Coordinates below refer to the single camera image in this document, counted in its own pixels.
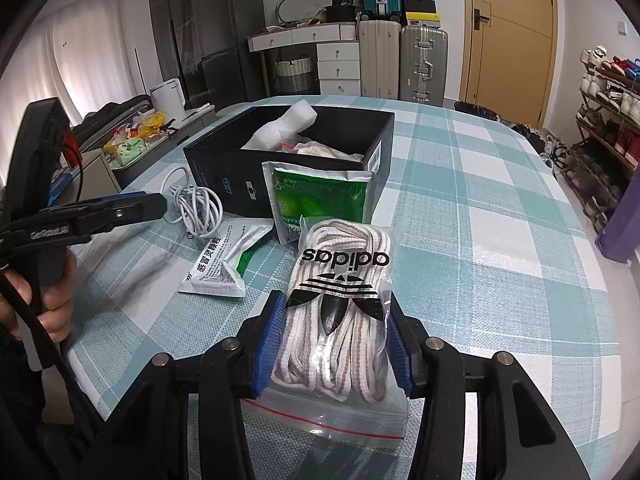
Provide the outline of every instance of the bolt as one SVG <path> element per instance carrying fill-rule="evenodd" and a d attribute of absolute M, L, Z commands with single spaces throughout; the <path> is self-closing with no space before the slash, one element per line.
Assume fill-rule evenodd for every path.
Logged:
<path fill-rule="evenodd" d="M 153 366 L 164 366 L 169 362 L 169 354 L 160 352 L 159 354 L 156 354 L 151 358 L 151 362 Z"/>
<path fill-rule="evenodd" d="M 513 364 L 513 356 L 509 352 L 498 352 L 497 359 L 503 365 L 509 366 Z"/>
<path fill-rule="evenodd" d="M 235 350 L 240 346 L 240 340 L 237 337 L 227 337 L 222 340 L 222 348 L 225 350 Z"/>
<path fill-rule="evenodd" d="M 444 348 L 444 341 L 439 337 L 430 337 L 427 339 L 427 346 L 431 350 L 442 350 Z"/>

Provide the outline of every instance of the desk leg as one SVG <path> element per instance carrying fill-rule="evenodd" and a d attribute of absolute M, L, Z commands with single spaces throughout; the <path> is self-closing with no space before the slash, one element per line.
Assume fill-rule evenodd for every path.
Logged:
<path fill-rule="evenodd" d="M 271 97 L 271 89 L 269 88 L 269 75 L 267 73 L 267 61 L 264 59 L 264 51 L 260 51 L 260 64 L 262 65 L 262 82 L 264 83 L 264 92 L 267 97 Z"/>

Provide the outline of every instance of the person's arm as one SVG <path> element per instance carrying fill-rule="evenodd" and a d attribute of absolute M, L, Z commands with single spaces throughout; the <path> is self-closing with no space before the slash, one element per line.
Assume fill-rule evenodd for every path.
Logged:
<path fill-rule="evenodd" d="M 15 287 L 26 303 L 31 303 L 31 287 L 29 283 L 13 269 L 5 269 L 4 275 Z M 40 323 L 49 333 L 54 343 L 59 343 L 69 335 L 71 330 L 71 314 L 74 306 L 71 303 L 76 282 L 76 255 L 68 252 L 62 279 L 46 291 L 42 298 L 44 312 L 38 316 Z M 15 311 L 0 296 L 0 323 L 11 332 L 16 339 L 20 338 Z"/>

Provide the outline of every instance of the floor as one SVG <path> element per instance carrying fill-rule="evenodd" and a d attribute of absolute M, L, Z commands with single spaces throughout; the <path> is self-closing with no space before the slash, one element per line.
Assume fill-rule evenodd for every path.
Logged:
<path fill-rule="evenodd" d="M 640 358 L 632 358 L 640 357 L 638 286 L 634 281 L 630 267 L 607 260 L 600 254 L 598 248 L 593 244 L 596 233 L 591 221 L 582 211 L 582 205 L 562 176 L 558 176 L 558 183 L 568 196 L 591 241 L 607 284 L 609 302 L 616 319 L 620 355 L 622 356 L 622 412 L 617 449 L 608 477 L 612 478 L 640 441 Z"/>

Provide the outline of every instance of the wicker basket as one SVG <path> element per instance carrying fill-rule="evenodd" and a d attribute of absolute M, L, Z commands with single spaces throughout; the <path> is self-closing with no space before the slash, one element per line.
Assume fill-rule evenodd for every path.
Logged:
<path fill-rule="evenodd" d="M 313 86 L 313 64 L 308 57 L 276 63 L 276 72 L 284 92 L 302 92 Z"/>

